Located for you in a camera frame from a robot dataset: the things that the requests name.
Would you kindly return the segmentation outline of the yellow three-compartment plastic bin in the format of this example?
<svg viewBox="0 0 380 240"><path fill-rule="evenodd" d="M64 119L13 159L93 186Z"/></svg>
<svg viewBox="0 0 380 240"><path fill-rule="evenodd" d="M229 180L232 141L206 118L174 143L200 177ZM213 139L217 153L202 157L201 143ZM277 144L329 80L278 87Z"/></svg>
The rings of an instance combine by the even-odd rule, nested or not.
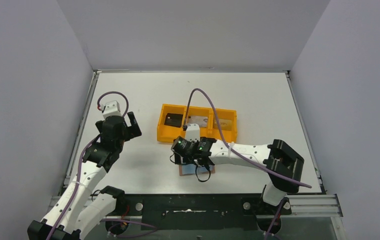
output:
<svg viewBox="0 0 380 240"><path fill-rule="evenodd" d="M213 129L213 122L215 118L214 111L210 107L197 107L190 106L187 108L185 105L175 105L164 103L161 108L159 121L157 124L157 141L161 143L172 143L178 136L185 136L185 130L183 129L183 123L185 121L185 114L187 115L187 124L189 116L207 116L208 126L207 128L200 127L200 135L202 137L220 139L219 129ZM216 109L218 119L232 120L232 130L222 130L223 136L227 142L235 142L238 136L237 129L237 111L230 109ZM164 125L165 117L167 113L183 114L182 127L172 127Z"/></svg>

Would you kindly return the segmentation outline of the gold card in bin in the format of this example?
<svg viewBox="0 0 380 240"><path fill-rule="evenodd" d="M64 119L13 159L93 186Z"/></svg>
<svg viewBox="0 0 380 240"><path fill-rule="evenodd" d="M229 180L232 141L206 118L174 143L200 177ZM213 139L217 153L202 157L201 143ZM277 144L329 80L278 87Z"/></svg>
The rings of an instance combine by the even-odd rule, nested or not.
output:
<svg viewBox="0 0 380 240"><path fill-rule="evenodd" d="M216 119L213 120L213 125L212 125L213 129L218 130L219 126L221 127L221 129L223 131L231 131L233 129L233 121L232 120L219 118L218 121L219 121L219 125L218 125Z"/></svg>

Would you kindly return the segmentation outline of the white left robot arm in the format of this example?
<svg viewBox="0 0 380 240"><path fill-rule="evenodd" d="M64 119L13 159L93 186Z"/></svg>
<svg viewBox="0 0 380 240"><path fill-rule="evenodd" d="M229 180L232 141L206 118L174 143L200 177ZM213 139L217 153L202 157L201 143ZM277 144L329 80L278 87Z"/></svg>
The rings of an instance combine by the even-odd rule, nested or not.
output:
<svg viewBox="0 0 380 240"><path fill-rule="evenodd" d="M79 219L83 207L97 184L119 159L124 143L142 135L132 111L127 113L130 125L118 114L104 115L96 122L99 134L83 149L77 173L55 206L27 228L31 240L79 240L84 236L84 221Z"/></svg>

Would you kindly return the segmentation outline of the tan leather card holder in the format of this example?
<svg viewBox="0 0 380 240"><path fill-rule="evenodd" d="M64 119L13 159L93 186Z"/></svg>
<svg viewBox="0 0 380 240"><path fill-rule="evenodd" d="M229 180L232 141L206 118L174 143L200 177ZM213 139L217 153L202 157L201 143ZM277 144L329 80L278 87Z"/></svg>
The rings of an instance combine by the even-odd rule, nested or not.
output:
<svg viewBox="0 0 380 240"><path fill-rule="evenodd" d="M180 165L178 167L179 175L180 176L190 176L195 174L209 174L209 171L205 167L198 167L196 169L195 165L189 164L189 165Z"/></svg>

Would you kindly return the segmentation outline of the black card in bin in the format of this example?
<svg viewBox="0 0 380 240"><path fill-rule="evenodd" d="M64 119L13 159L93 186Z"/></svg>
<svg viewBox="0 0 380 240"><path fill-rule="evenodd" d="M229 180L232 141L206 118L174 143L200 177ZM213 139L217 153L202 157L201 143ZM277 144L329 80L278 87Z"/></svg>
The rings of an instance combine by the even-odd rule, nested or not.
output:
<svg viewBox="0 0 380 240"><path fill-rule="evenodd" d="M169 127L181 128L183 122L183 114L167 113L164 120L164 125Z"/></svg>

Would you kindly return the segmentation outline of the silver card in bin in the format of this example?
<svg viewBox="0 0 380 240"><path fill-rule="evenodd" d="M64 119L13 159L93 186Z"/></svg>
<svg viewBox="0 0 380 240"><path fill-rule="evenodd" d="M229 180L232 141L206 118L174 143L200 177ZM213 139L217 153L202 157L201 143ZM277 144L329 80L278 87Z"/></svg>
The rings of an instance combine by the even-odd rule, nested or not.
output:
<svg viewBox="0 0 380 240"><path fill-rule="evenodd" d="M188 124L199 125L200 128L207 128L208 120L209 118L207 116L199 116L199 115L190 115L187 118Z"/></svg>

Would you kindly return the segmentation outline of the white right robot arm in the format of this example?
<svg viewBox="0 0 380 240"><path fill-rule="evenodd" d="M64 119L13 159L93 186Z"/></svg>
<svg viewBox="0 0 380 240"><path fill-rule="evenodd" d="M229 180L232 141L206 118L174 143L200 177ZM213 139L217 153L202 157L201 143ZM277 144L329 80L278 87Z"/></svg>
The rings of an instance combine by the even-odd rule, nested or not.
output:
<svg viewBox="0 0 380 240"><path fill-rule="evenodd" d="M271 144L244 145L220 139L201 137L199 140L176 138L171 146L176 165L194 165L209 170L216 165L257 168L266 172L266 184L259 199L260 209L273 213L287 194L296 194L300 187L305 160L285 141L274 139Z"/></svg>

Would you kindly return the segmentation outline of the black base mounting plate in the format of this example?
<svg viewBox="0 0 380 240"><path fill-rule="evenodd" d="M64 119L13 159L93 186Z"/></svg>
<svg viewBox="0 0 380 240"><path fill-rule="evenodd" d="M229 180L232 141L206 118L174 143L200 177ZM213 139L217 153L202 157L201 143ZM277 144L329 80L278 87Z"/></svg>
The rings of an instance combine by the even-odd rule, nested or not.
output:
<svg viewBox="0 0 380 240"><path fill-rule="evenodd" d="M126 193L109 217L141 219L159 230L268 230L276 233L280 218L290 216L290 200L281 207L262 201L260 193L130 194Z"/></svg>

